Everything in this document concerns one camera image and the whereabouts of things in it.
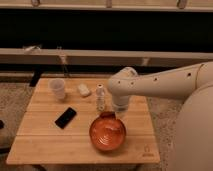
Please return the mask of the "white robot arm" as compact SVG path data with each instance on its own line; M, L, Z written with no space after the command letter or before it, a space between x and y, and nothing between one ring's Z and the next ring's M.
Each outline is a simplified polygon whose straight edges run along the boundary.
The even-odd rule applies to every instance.
M125 67L111 76L107 83L113 110L127 111L133 95L185 99L197 89L202 67L203 64L196 64L148 75L139 75L134 68Z

